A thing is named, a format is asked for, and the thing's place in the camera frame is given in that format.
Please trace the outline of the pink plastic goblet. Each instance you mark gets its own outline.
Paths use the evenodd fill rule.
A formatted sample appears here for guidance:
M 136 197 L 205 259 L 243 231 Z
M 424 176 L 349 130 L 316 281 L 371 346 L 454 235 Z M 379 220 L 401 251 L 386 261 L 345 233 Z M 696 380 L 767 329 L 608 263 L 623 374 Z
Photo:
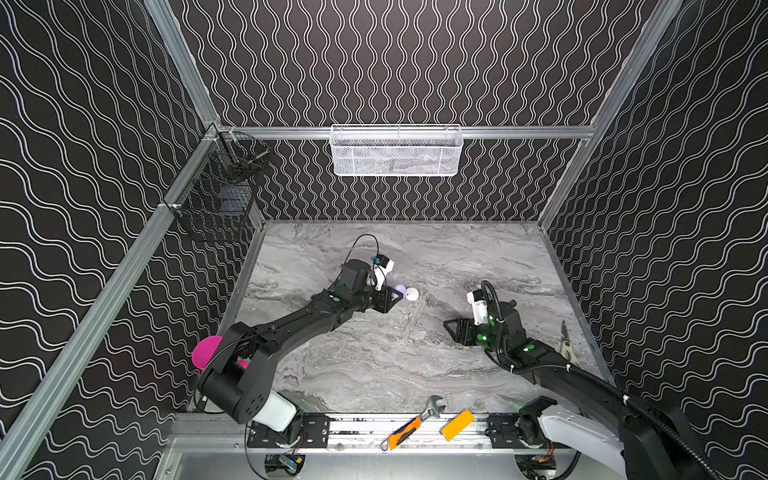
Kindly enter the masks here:
M 222 336 L 209 336 L 196 345 L 192 353 L 192 362 L 200 372 L 205 371 L 214 360 L 221 360 L 223 364 L 227 361 L 232 362 L 243 370 L 250 366 L 250 361 L 244 359 L 238 353 L 240 344 L 237 342 L 229 342 L 226 344 L 229 352 L 232 353 L 232 356 L 226 361 L 225 352 L 218 351 L 223 340 L 224 338 Z

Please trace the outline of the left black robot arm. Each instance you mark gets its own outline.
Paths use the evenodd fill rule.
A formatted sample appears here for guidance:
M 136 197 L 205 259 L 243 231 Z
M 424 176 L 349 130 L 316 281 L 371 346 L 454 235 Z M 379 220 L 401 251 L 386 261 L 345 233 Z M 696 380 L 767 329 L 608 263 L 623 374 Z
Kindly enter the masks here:
M 346 261 L 332 284 L 278 320 L 231 325 L 203 369 L 197 390 L 239 424 L 288 427 L 297 407 L 272 390 L 278 364 L 309 340 L 332 332 L 356 313 L 389 312 L 403 293 L 386 284 L 395 262 L 379 254 Z

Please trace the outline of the white earbud charging case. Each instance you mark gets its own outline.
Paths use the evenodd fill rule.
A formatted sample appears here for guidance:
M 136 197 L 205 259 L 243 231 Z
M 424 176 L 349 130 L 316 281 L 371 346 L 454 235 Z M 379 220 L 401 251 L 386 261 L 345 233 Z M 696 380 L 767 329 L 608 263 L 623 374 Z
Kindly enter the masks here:
M 419 291 L 414 287 L 408 287 L 406 289 L 405 298 L 409 301 L 416 301 L 420 296 Z

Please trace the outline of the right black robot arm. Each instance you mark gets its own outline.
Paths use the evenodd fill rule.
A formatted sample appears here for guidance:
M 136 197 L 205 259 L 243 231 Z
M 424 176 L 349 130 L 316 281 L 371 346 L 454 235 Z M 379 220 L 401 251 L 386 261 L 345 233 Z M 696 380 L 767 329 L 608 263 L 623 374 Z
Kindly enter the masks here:
M 530 337 L 513 301 L 473 303 L 470 318 L 443 323 L 451 339 L 480 347 L 501 369 L 551 391 L 511 415 L 492 418 L 494 443 L 565 445 L 624 479 L 715 479 L 687 418 L 677 408 L 632 396 Z

